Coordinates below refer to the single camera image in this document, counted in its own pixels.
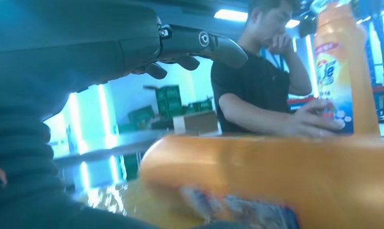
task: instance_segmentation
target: fluorescent light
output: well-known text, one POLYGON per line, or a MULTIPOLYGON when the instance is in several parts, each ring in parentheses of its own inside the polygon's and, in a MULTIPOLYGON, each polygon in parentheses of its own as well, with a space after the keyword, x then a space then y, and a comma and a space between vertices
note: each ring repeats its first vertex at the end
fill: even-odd
POLYGON ((296 37, 292 38, 292 42, 293 42, 293 50, 295 52, 298 51, 298 45, 296 44, 296 37))
POLYGON ((75 135, 75 140, 78 144, 78 153, 83 154, 88 151, 88 146, 82 138, 82 129, 81 129, 81 121, 80 121, 80 113, 78 108, 78 99, 76 94, 70 94, 68 99, 68 107, 71 116, 71 123, 75 135))
POLYGON ((216 14, 214 14, 214 18, 245 22, 247 21, 248 13, 221 9, 216 14))
MULTIPOLYGON (((102 121, 105 131, 105 145, 106 148, 112 149, 117 146, 117 137, 112 133, 112 125, 109 118, 109 109, 107 106, 106 92, 102 84, 98 85, 99 102, 101 104, 102 121)), ((119 171, 117 169, 117 159, 111 156, 109 159, 110 170, 113 177, 113 183, 119 183, 119 171)))
MULTIPOLYGON (((221 9, 214 14, 214 18, 229 20, 229 21, 246 22, 248 18, 248 13, 235 11, 235 10, 221 9)), ((292 29, 298 26, 299 24, 300 24, 300 21, 298 20, 290 20, 286 24, 286 28, 292 29)))
POLYGON ((313 56, 313 46, 311 45, 311 37, 310 35, 306 36, 306 47, 307 47, 307 55, 309 57, 309 65, 310 65, 310 77, 311 77, 311 84, 313 87, 313 96, 315 98, 319 97, 319 88, 317 85, 317 77, 316 77, 316 69, 314 67, 314 56, 313 56))
MULTIPOLYGON (((68 99, 68 108, 70 111, 73 131, 78 144, 78 153, 81 155, 87 152, 88 150, 87 150, 86 144, 82 139, 82 130, 81 130, 81 123, 79 118, 80 113, 79 113, 78 100, 77 100, 76 94, 70 95, 68 99)), ((81 163, 80 170, 81 170, 81 180, 82 180, 84 189, 89 190, 90 188, 89 172, 88 172, 88 166, 85 162, 81 163)))
POLYGON ((298 21, 298 20, 290 20, 287 22, 286 28, 292 29, 292 28, 295 28, 296 26, 298 26, 299 24, 300 24, 300 21, 298 21))
POLYGON ((361 20, 357 21, 357 24, 361 24, 363 22, 369 21, 370 19, 372 19, 371 16, 368 16, 365 19, 361 19, 361 20))

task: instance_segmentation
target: black hair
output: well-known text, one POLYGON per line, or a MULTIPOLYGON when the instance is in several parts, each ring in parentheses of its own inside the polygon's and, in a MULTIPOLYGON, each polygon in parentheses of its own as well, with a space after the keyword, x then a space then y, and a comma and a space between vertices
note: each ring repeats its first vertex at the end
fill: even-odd
POLYGON ((271 9, 278 8, 282 1, 291 4, 293 10, 296 10, 300 5, 298 0, 250 0, 250 3, 248 4, 248 18, 251 17, 251 13, 256 7, 259 7, 262 12, 267 13, 271 9))

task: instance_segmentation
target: red shelf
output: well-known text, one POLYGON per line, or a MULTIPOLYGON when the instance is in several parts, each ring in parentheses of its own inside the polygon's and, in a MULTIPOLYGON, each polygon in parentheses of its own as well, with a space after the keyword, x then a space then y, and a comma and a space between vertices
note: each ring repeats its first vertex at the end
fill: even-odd
MULTIPOLYGON (((373 93, 380 93, 380 92, 384 92, 384 86, 378 86, 373 88, 373 93)), ((305 104, 312 101, 313 99, 314 97, 308 97, 304 99, 289 99, 288 104, 290 105, 305 104)))

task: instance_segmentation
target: bottle label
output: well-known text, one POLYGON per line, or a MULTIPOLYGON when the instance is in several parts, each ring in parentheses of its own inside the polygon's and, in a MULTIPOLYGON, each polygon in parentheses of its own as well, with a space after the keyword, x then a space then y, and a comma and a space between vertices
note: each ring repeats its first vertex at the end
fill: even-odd
POLYGON ((326 117, 342 122, 342 134, 353 134, 352 88, 348 59, 338 43, 316 48, 316 72, 320 99, 329 99, 335 109, 325 111, 326 117))
POLYGON ((244 200, 233 195, 216 197, 195 188, 182 188, 181 192, 189 206, 206 221, 231 218, 251 228, 300 229, 295 212, 280 204, 244 200))

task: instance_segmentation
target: man's left hand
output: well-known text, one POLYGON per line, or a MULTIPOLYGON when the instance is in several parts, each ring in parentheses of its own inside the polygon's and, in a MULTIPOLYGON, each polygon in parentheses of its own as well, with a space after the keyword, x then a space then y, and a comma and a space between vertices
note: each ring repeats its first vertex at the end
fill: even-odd
POLYGON ((268 50, 273 54, 287 54, 293 51, 292 38, 287 35, 275 36, 268 50))

